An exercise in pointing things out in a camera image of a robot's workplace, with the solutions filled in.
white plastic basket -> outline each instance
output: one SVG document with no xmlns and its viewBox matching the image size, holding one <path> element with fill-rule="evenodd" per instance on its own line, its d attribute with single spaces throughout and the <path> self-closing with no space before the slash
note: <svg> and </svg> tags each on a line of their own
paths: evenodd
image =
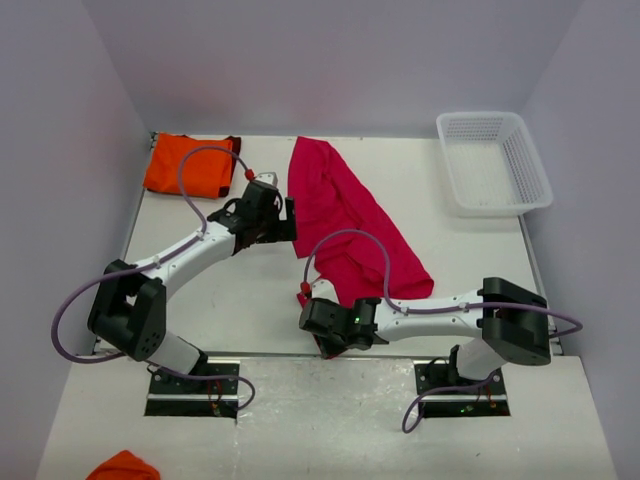
<svg viewBox="0 0 640 480">
<path fill-rule="evenodd" d="M 436 123 L 458 214 L 515 216 L 551 205 L 551 186 L 519 115 L 443 113 Z"/>
</svg>

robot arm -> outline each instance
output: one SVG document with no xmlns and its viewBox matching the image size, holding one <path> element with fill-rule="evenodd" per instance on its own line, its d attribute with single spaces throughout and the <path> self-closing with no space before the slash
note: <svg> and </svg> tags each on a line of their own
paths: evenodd
<svg viewBox="0 0 640 480">
<path fill-rule="evenodd" d="M 286 219 L 280 210 L 286 207 Z M 166 263 L 160 259 L 198 241 Z M 296 238 L 293 200 L 277 190 L 275 173 L 263 173 L 251 181 L 239 199 L 207 218 L 203 234 L 195 231 L 172 247 L 135 265 L 157 268 L 100 285 L 89 315 L 88 327 L 136 361 L 148 361 L 184 374 L 196 374 L 206 363 L 198 348 L 166 329 L 167 301 L 182 286 L 214 263 L 225 260 L 255 243 L 293 241 Z M 133 268 L 116 260 L 105 273 Z"/>
<path fill-rule="evenodd" d="M 280 210 L 286 207 L 286 219 Z M 155 269 L 103 282 L 89 315 L 89 329 L 136 361 L 148 361 L 181 374 L 197 375 L 207 356 L 166 329 L 166 304 L 192 278 L 214 263 L 256 243 L 293 241 L 296 224 L 293 200 L 285 202 L 277 190 L 275 173 L 251 181 L 242 198 L 232 199 L 206 219 L 205 233 L 197 230 L 172 247 L 131 265 L 116 260 L 105 273 L 135 265 Z M 161 262 L 180 249 L 171 260 Z M 449 377 L 480 380 L 507 362 L 545 365 L 550 362 L 546 315 L 516 309 L 454 309 L 442 314 L 405 314 L 380 298 L 363 298 L 352 308 L 337 303 L 331 284 L 313 284 L 312 298 L 300 316 L 301 329 L 313 333 L 322 356 L 331 358 L 347 349 L 366 350 L 415 336 L 464 336 L 449 359 Z M 510 302 L 546 307 L 546 301 L 502 279 L 488 278 L 483 288 L 441 299 L 393 300 L 401 309 L 436 309 L 478 302 Z"/>
<path fill-rule="evenodd" d="M 551 362 L 546 315 L 517 309 L 464 310 L 441 314 L 404 314 L 380 298 L 356 300 L 352 308 L 337 303 L 327 280 L 312 285 L 312 298 L 300 316 L 302 330 L 313 333 L 324 358 L 347 349 L 367 350 L 374 344 L 419 336 L 462 336 L 449 357 L 449 381 L 482 380 L 507 362 L 547 365 Z M 481 290 L 447 298 L 392 300 L 411 310 L 446 309 L 456 305 L 507 302 L 546 308 L 544 298 L 500 278 L 485 278 Z"/>
</svg>

orange fabric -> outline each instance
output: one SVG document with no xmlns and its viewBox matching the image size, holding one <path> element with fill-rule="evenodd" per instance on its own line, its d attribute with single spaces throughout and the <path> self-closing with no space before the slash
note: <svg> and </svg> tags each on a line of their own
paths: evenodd
<svg viewBox="0 0 640 480">
<path fill-rule="evenodd" d="M 160 473 L 129 450 L 123 450 L 91 472 L 87 480 L 160 480 Z"/>
<path fill-rule="evenodd" d="M 154 192 L 179 194 L 178 167 L 182 158 L 202 145 L 217 145 L 240 153 L 240 138 L 195 140 L 186 136 L 160 133 L 151 164 L 144 177 L 144 187 Z M 203 150 L 191 156 L 183 170 L 183 182 L 189 196 L 219 198 L 229 194 L 235 160 L 228 153 Z"/>
</svg>

red cloth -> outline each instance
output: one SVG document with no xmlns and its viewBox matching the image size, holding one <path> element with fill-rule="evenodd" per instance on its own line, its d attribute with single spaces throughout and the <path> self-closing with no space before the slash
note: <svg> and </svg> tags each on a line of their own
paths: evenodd
<svg viewBox="0 0 640 480">
<path fill-rule="evenodd" d="M 298 240 L 293 247 L 298 258 L 309 256 L 320 240 L 337 230 L 364 230 L 389 252 L 393 298 L 431 295 L 433 280 L 418 257 L 328 142 L 298 138 L 289 164 L 289 195 L 296 202 Z M 316 255 L 315 268 L 333 283 L 340 304 L 346 307 L 357 298 L 383 295 L 384 257 L 363 235 L 345 234 L 329 240 Z"/>
</svg>

gray wall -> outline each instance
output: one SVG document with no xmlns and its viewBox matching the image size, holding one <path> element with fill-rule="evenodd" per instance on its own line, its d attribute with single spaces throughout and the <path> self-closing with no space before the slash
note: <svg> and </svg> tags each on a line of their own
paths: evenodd
<svg viewBox="0 0 640 480">
<path fill-rule="evenodd" d="M 147 135 L 79 1 L 0 3 L 0 478 L 35 477 L 69 364 L 56 307 L 118 256 Z M 87 342 L 91 299 L 65 319 Z"/>
<path fill-rule="evenodd" d="M 555 203 L 527 224 L 620 478 L 640 476 L 640 1 L 587 0 L 524 109 Z"/>
<path fill-rule="evenodd" d="M 519 111 L 582 0 L 84 0 L 149 129 L 435 134 Z"/>
</svg>

